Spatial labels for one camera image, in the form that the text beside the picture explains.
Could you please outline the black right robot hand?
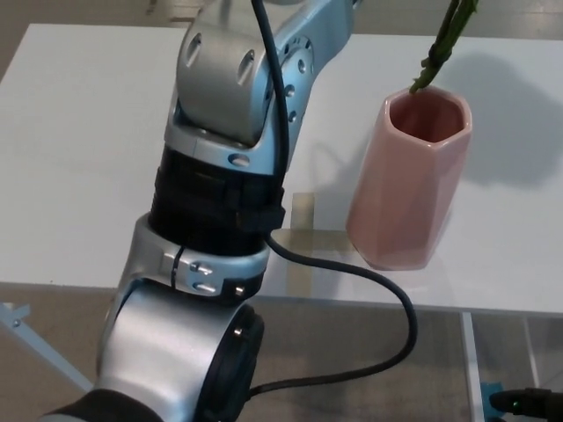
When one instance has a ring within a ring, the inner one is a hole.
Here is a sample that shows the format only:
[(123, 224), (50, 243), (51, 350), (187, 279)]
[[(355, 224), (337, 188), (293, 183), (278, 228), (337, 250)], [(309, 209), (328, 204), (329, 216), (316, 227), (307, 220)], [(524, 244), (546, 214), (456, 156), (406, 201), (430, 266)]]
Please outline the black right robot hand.
[(550, 389), (511, 389), (489, 396), (492, 407), (504, 413), (545, 421), (562, 420), (562, 393)]

